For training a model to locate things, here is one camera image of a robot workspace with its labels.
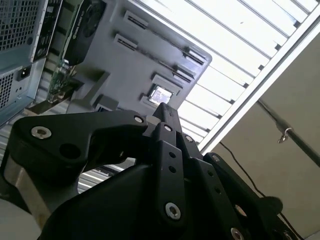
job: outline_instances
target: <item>black cable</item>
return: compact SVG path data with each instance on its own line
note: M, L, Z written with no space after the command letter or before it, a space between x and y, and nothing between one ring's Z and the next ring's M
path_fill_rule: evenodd
M248 179L250 180L250 182L253 185L253 188L259 193L261 194L261 196L265 197L266 195L260 191L255 182L253 181L253 179L250 177L250 175L247 173L247 171L241 166L241 164L238 162L238 160L236 159L235 155L233 154L233 152L226 146L224 145L222 142L220 142L220 144L222 145L222 147L224 147L232 156L233 160L236 162L236 164L239 166L239 168L241 168L241 170L244 172L244 174L248 177ZM289 226L289 228L292 230L292 232L294 232L294 234L300 239L300 240L305 240L296 230L295 228L291 225L291 223L288 221L288 219L285 217L285 215L280 212L280 216L283 218L283 220L286 222L286 224Z

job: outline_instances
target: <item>silver bolt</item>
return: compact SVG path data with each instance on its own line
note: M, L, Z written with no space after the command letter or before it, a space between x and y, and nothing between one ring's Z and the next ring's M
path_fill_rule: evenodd
M190 136L188 136L188 135L186 135L185 138L186 138L190 143L192 143L192 142L194 141L194 140L192 139L192 137L190 137Z
M216 162L220 162L220 159L216 155L212 155L212 157Z
M136 120L140 124L144 122L143 119L141 117L139 117L139 116L135 116L134 120Z
M167 131L169 131L169 132L172 131L171 127L169 127L168 125L164 125L164 128L165 128Z
M35 126L31 129L31 134L37 139L47 139L52 135L51 131L44 126Z
M181 212L177 205L172 202L168 202L165 205L165 213L172 220L179 220L181 218Z
M284 235L285 235L286 239L292 240L291 236L286 231L284 232Z
M244 236L242 236L241 232L236 228L231 228L231 235L234 240L244 240Z

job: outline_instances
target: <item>ceiling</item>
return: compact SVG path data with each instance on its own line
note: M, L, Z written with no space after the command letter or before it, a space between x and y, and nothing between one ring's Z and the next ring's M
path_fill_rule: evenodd
M320 35L262 96L318 153L319 63ZM282 199L284 215L298 233L307 237L320 230L320 169L291 139L277 144L280 135L271 118L255 104L222 142L233 151L265 195ZM248 178L220 144L213 152L221 155L249 184Z

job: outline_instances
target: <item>graphics card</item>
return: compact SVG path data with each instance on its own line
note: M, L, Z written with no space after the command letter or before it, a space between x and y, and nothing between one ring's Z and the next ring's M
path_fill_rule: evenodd
M84 61L106 6L101 0L81 3L62 56L70 66Z

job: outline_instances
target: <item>black mount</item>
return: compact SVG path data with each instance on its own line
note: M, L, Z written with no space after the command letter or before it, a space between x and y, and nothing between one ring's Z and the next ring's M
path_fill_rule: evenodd
M2 198L35 217L40 240L297 239L276 198L258 197L219 155L202 156L175 109L162 103L151 122L129 110L18 120L0 168ZM50 136L35 137L38 126ZM127 157L136 164L75 191L82 172Z

